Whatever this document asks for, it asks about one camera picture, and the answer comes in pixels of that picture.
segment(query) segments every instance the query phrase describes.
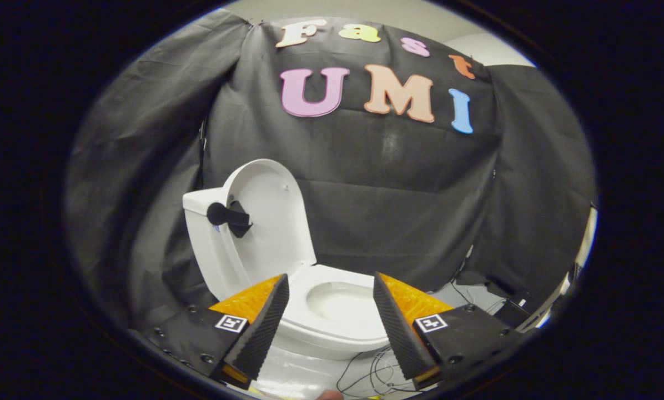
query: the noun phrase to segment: toilet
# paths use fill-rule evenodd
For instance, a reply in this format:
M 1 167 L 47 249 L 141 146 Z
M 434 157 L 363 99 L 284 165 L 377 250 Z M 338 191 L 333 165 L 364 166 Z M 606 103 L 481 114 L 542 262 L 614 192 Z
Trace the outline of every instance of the toilet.
M 247 226 L 233 220 L 214 225 L 207 217 L 213 203 L 247 214 Z M 223 187 L 183 195 L 183 208 L 197 263 L 219 301 L 288 274 L 290 297 L 274 346 L 349 359 L 388 344 L 373 299 L 373 276 L 316 263 L 302 193 L 283 165 L 249 162 Z

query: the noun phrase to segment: pink letter u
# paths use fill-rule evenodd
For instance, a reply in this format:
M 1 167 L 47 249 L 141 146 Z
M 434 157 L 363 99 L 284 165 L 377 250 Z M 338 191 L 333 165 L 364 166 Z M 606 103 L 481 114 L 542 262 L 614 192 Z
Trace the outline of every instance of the pink letter u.
M 321 102 L 305 101 L 305 81 L 312 71 L 301 68 L 280 74 L 283 78 L 283 109 L 296 117 L 320 117 L 335 111 L 342 101 L 342 80 L 349 75 L 347 68 L 330 67 L 320 71 L 327 76 L 327 92 Z

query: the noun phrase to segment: white wall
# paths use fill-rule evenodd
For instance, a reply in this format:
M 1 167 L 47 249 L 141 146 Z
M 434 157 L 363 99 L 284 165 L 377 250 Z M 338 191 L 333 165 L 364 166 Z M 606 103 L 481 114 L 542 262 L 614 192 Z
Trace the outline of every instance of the white wall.
M 476 33 L 455 38 L 444 43 L 446 46 L 472 56 L 485 66 L 517 65 L 536 67 L 512 46 L 490 33 Z

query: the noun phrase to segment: cable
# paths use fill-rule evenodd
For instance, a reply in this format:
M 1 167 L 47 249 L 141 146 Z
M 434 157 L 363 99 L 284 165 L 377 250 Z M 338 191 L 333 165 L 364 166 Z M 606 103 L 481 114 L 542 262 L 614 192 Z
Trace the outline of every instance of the cable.
M 472 303 L 471 303 L 471 302 L 470 302 L 465 296 L 463 296 L 463 293 L 461 293 L 461 291 L 459 291 L 458 288 L 456 288 L 456 286 L 453 284 L 453 281 L 451 281 L 451 286 L 453 286 L 453 289 L 455 289 L 455 290 L 458 292 L 458 294 L 459 294 L 463 299 L 465 299 L 465 301 L 467 301 L 469 304 L 472 304 Z
M 377 378 L 379 377 L 379 374 L 377 373 L 377 370 L 375 370 L 375 365 L 374 365 L 374 363 L 376 363 L 377 366 L 379 365 L 379 362 L 380 362 L 381 359 L 384 357 L 384 356 L 382 356 L 382 357 L 380 358 L 380 357 L 379 357 L 379 354 L 385 354 L 385 352 L 388 351 L 388 350 L 385 350 L 385 349 L 387 349 L 387 348 L 390 349 L 391 346 L 385 346 L 385 347 L 383 347 L 383 348 L 382 348 L 382 351 L 380 351 L 380 352 L 378 352 L 377 354 L 374 355 L 374 359 L 372 360 L 371 364 L 369 364 L 369 383 L 372 384 L 372 389 L 374 389 L 374 392 L 376 392 L 377 394 L 388 393 L 388 390 L 387 390 L 387 392 L 384 392 L 384 393 L 379 392 L 379 391 L 376 389 L 376 387 L 375 387 L 375 385 L 374 385 L 374 380 L 373 380 L 373 378 L 372 378 L 372 370 L 373 370 L 374 374 L 377 376 Z M 391 372 L 391 376 L 393 377 L 393 376 L 394 376 L 394 370 L 392 369 L 391 371 L 392 371 L 392 372 Z
M 379 356 L 379 354 L 385 354 L 385 353 L 388 353 L 388 351 L 385 351 L 385 352 L 379 352 L 379 353 L 376 354 L 374 361 L 372 361 L 372 367 L 374 367 L 374 363 L 376 363 L 376 366 L 379 365 L 379 362 L 382 361 L 382 359 L 384 358 L 384 356 L 382 356 L 382 357 L 378 357 L 378 356 Z M 381 377 L 379 377 L 379 374 L 378 374 L 378 369 L 376 369 L 376 368 L 374 368 L 374 374 L 376 375 L 377 379 L 378 379 L 380 382 L 382 382 L 384 385 L 386 385 L 387 387 L 389 387 L 389 389 L 388 389 L 386 392 L 384 392 L 383 394 L 389 393 L 389 392 L 391 392 L 391 391 L 394 391 L 394 392 L 411 392 L 411 393 L 422 392 L 421 390 L 408 390 L 408 389 L 398 389 L 398 388 L 396 388 L 396 384 L 395 384 L 395 383 L 393 383 L 393 382 L 389 382 L 389 381 L 394 377 L 393 370 L 392 370 L 391 377 L 389 377 L 389 381 L 385 381 L 385 380 L 381 379 Z M 374 382 L 373 382 L 373 380 L 372 380 L 371 375 L 369 376 L 369 380 L 370 380 L 370 382 L 372 382 L 372 387 L 374 387 Z M 413 382 L 406 382 L 405 384 L 399 384 L 399 385 L 402 386 L 402 385 L 406 385 L 406 384 L 413 384 Z
M 470 298 L 471 304 L 475 304 L 475 299 L 472 298 L 472 294 L 470 294 L 470 288 L 466 289 L 467 296 Z
M 347 373 L 347 370 L 349 370 L 349 366 L 352 365 L 352 362 L 353 362 L 357 357 L 359 357 L 360 355 L 362 355 L 362 353 L 359 353 L 359 354 L 355 355 L 354 357 L 352 357 L 351 360 L 349 360 L 349 362 L 347 363 L 347 367 L 344 369 L 344 371 L 342 371 L 342 375 L 340 375 L 339 379 L 337 379 L 337 384 L 336 384 L 336 386 L 337 386 L 337 390 L 339 390 L 339 392 L 342 392 L 342 393 L 343 393 L 344 390 L 347 390 L 347 389 L 349 389 L 350 387 L 354 386 L 354 384 L 352 384 L 350 387 L 347 387 L 347 388 L 344 389 L 344 390 L 340 390 L 340 389 L 339 389 L 339 383 L 342 382 L 342 378 L 344 377 L 344 374 Z
M 500 302 L 506 302 L 506 301 L 507 301 L 507 299 L 499 299 L 499 300 L 496 301 L 494 304 L 492 304 L 492 306 L 489 306 L 489 307 L 485 310 L 485 312 L 487 312 L 487 313 L 489 314 L 489 313 L 490 313 L 490 310 L 491 310 L 494 306 L 496 306 L 497 304 L 500 304 Z

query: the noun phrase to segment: toilet seat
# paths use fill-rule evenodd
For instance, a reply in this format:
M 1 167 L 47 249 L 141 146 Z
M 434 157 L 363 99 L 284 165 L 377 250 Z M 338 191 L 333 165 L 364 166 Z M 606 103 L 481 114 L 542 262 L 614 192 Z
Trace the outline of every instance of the toilet seat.
M 316 265 L 298 271 L 289 282 L 290 298 L 283 314 L 283 321 L 293 326 L 315 332 L 322 337 L 332 337 L 342 339 L 343 341 L 353 340 L 357 342 L 378 343 L 380 345 L 385 344 L 386 332 L 372 298 L 374 284 L 372 276 Z M 320 316 L 318 311 L 311 308 L 308 296 L 311 294 L 311 291 L 325 284 L 330 284 L 331 286 L 348 286 L 348 288 L 352 289 L 367 289 L 367 300 L 370 304 L 363 304 L 366 299 L 357 296 L 358 298 L 355 299 L 355 317 L 329 319 Z M 338 298 L 345 296 L 345 293 L 339 292 L 336 294 Z

